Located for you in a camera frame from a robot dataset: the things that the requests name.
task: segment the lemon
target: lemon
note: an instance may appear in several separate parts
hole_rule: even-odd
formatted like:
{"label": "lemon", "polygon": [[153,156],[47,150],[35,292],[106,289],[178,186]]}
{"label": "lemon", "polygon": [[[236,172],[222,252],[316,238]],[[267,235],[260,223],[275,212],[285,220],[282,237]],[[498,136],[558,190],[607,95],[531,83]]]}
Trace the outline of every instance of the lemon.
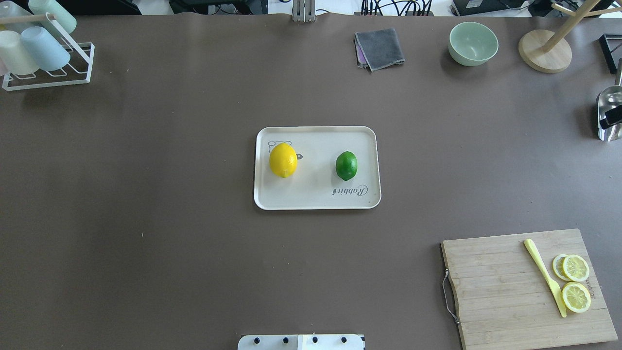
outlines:
{"label": "lemon", "polygon": [[567,256],[567,254],[560,254],[553,259],[553,272],[564,281],[570,281],[564,274],[564,258]]}
{"label": "lemon", "polygon": [[564,289],[562,289],[562,299],[566,307],[576,313],[586,312],[592,303],[590,291],[577,282],[566,283]]}
{"label": "lemon", "polygon": [[356,160],[354,153],[345,151],[344,153],[339,154],[339,157],[337,157],[337,161],[335,162],[335,171],[337,172],[337,176],[339,176],[342,180],[347,181],[356,175],[357,170],[358,161]]}
{"label": "lemon", "polygon": [[585,281],[590,275],[590,267],[587,262],[578,255],[568,255],[562,263],[564,275],[575,282]]}
{"label": "lemon", "polygon": [[270,153],[270,170],[280,177],[288,177],[296,171],[296,151],[287,143],[279,143]]}

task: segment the cutting board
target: cutting board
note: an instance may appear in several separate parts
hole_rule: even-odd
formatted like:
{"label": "cutting board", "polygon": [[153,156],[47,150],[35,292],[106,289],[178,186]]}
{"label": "cutting board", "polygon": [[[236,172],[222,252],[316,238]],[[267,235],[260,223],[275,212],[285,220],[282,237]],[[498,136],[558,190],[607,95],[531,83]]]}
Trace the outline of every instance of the cutting board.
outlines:
{"label": "cutting board", "polygon": [[[577,254],[590,266],[583,282],[592,296],[584,313],[562,318],[544,277],[524,246],[536,243],[551,277],[558,254]],[[535,232],[442,243],[464,350],[542,349],[618,339],[596,271],[579,230]]]}

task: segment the stainless steel scoop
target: stainless steel scoop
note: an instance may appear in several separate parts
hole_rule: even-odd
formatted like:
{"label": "stainless steel scoop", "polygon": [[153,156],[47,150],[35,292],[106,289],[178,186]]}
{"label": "stainless steel scoop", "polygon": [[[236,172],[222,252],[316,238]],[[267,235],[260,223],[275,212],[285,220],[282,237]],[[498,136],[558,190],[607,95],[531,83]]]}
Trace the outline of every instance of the stainless steel scoop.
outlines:
{"label": "stainless steel scoop", "polygon": [[618,73],[616,74],[615,85],[604,89],[598,94],[596,103],[598,105],[598,138],[603,141],[614,141],[622,138],[622,124],[615,124],[607,128],[603,127],[607,125],[606,122],[601,120],[606,119],[605,113],[622,105],[622,59],[618,62]]}

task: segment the mint green ceramic bowl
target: mint green ceramic bowl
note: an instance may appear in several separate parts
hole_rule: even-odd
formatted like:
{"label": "mint green ceramic bowl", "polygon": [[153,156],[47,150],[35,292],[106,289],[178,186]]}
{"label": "mint green ceramic bowl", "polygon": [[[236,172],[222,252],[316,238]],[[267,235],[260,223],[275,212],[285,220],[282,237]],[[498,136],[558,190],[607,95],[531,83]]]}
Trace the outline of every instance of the mint green ceramic bowl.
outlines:
{"label": "mint green ceramic bowl", "polygon": [[462,65],[485,63],[498,49],[497,36],[483,24],[463,22],[449,33],[449,54]]}

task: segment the gray towel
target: gray towel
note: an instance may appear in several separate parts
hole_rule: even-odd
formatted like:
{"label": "gray towel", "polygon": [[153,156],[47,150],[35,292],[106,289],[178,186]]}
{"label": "gray towel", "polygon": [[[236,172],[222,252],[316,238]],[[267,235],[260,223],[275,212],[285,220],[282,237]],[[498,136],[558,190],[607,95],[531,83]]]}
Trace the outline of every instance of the gray towel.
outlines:
{"label": "gray towel", "polygon": [[359,67],[368,66],[373,72],[390,65],[403,64],[405,61],[395,28],[374,32],[356,32],[355,41],[355,45],[360,47],[366,61],[366,64],[359,61]]}

